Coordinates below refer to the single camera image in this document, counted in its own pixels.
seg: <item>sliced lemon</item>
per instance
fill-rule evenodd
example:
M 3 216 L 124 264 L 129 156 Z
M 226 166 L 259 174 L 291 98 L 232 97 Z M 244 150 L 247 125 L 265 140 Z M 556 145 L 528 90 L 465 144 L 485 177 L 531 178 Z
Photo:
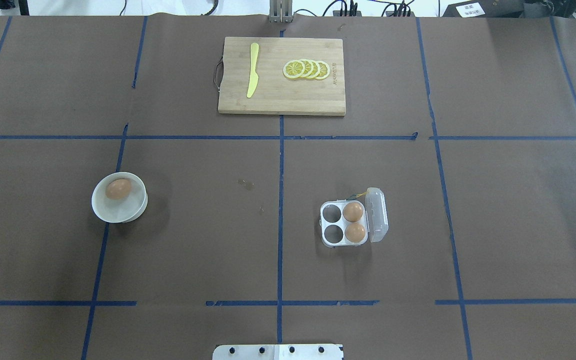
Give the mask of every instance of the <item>sliced lemon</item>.
M 330 75 L 330 66 L 326 61 L 317 61 L 319 65 L 319 73 L 315 76 L 316 80 L 324 80 Z
M 290 60 L 283 66 L 283 75 L 288 79 L 297 79 L 304 75 L 306 64 L 300 60 Z
M 300 78 L 306 78 L 308 75 L 313 73 L 313 69 L 315 68 L 314 62 L 311 59 L 299 59 L 300 62 L 306 66 L 306 70 L 303 71 L 302 75 L 299 76 Z
M 313 64 L 312 67 L 312 71 L 309 75 L 306 76 L 306 79 L 314 79 L 317 77 L 317 75 L 320 74 L 320 63 L 318 61 L 313 61 L 310 60 L 310 62 Z

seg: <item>yellow knife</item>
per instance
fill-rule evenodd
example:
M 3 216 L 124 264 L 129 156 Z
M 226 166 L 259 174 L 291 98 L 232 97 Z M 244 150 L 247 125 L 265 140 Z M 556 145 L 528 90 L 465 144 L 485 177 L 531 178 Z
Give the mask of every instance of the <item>yellow knife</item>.
M 248 79 L 248 92 L 246 94 L 247 98 L 251 98 L 252 94 L 255 93 L 257 89 L 257 83 L 259 82 L 259 75 L 257 75 L 257 57 L 259 55 L 259 44 L 254 42 L 250 44 L 250 78 Z

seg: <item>metal handle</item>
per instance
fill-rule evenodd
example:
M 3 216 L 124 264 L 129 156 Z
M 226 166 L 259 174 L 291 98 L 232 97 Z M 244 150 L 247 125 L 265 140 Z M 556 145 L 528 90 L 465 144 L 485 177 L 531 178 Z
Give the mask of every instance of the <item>metal handle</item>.
M 214 83 L 214 86 L 217 87 L 217 91 L 221 91 L 222 87 L 221 87 L 221 81 L 219 82 L 219 84 L 217 84 L 217 70 L 219 69 L 219 66 L 221 66 L 222 68 L 224 67 L 224 56 L 221 56 L 221 59 L 219 59 L 219 62 L 217 63 L 217 66 L 214 67 L 214 74 L 212 75 L 212 82 Z

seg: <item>white bowl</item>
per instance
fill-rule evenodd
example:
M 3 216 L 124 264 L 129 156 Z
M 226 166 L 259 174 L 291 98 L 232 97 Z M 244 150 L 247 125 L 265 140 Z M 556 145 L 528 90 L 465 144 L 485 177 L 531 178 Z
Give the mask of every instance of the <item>white bowl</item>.
M 113 200 L 106 196 L 106 187 L 118 179 L 130 180 L 132 188 L 128 196 Z M 91 202 L 94 214 L 106 223 L 128 223 L 144 213 L 148 193 L 144 182 L 134 173 L 115 172 L 102 178 L 94 187 Z

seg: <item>wooden cutting board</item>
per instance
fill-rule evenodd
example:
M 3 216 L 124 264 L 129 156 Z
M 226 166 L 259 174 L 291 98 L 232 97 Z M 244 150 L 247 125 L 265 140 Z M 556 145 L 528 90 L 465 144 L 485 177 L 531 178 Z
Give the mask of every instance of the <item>wooden cutting board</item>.
M 259 80 L 247 98 L 252 43 L 259 44 Z M 286 78 L 284 65 L 299 59 L 328 63 L 330 75 L 323 80 Z M 342 39 L 226 37 L 218 109 L 222 114 L 345 116 Z

